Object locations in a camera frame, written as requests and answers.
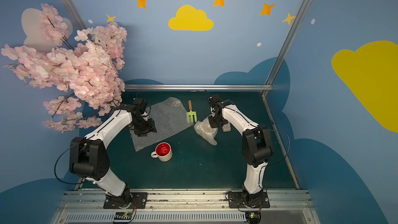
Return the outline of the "white tape dispenser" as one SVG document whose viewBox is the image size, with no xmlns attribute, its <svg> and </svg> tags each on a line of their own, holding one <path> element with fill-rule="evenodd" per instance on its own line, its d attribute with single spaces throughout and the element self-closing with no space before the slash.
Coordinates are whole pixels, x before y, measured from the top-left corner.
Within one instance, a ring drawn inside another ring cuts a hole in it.
<svg viewBox="0 0 398 224">
<path fill-rule="evenodd" d="M 224 125 L 222 126 L 222 131 L 223 131 L 223 132 L 230 132 L 230 131 L 231 131 L 231 125 L 230 125 L 230 123 L 224 124 Z"/>
</svg>

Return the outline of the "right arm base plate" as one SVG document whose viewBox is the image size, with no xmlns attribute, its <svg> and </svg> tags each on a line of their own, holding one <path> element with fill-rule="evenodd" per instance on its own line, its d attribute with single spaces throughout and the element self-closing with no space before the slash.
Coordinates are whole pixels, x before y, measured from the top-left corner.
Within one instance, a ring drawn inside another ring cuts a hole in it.
<svg viewBox="0 0 398 224">
<path fill-rule="evenodd" d="M 270 208 L 269 198 L 265 191 L 256 194 L 228 191 L 226 199 L 229 208 Z"/>
</svg>

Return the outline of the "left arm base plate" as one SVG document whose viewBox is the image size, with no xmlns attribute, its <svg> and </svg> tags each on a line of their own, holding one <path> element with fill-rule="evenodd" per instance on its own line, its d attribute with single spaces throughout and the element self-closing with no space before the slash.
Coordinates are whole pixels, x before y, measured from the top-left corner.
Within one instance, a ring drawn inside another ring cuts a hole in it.
<svg viewBox="0 0 398 224">
<path fill-rule="evenodd" d="M 147 192 L 130 192 L 121 196 L 105 195 L 103 209 L 144 209 L 146 207 Z"/>
</svg>

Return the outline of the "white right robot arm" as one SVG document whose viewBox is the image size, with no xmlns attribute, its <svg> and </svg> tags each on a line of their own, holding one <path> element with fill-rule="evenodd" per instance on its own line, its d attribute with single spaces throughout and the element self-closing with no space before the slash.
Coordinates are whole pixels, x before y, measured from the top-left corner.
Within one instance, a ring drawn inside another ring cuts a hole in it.
<svg viewBox="0 0 398 224">
<path fill-rule="evenodd" d="M 231 124 L 242 136 L 242 154 L 247 163 L 246 178 L 241 193 L 241 203 L 247 207 L 260 207 L 267 196 L 263 190 L 263 177 L 274 154 L 270 129 L 245 116 L 230 100 L 219 95 L 209 98 L 211 128 Z"/>
</svg>

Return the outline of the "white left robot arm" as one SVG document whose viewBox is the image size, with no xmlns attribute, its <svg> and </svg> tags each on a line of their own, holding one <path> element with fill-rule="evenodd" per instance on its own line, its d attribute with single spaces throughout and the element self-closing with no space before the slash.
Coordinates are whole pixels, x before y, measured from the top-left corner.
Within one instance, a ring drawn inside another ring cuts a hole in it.
<svg viewBox="0 0 398 224">
<path fill-rule="evenodd" d="M 132 105 L 122 103 L 97 129 L 70 143 L 69 171 L 105 191 L 104 209 L 137 209 L 129 185 L 110 168 L 107 147 L 125 128 L 133 129 L 138 137 L 156 133 L 146 108 L 147 102 L 141 98 Z"/>
</svg>

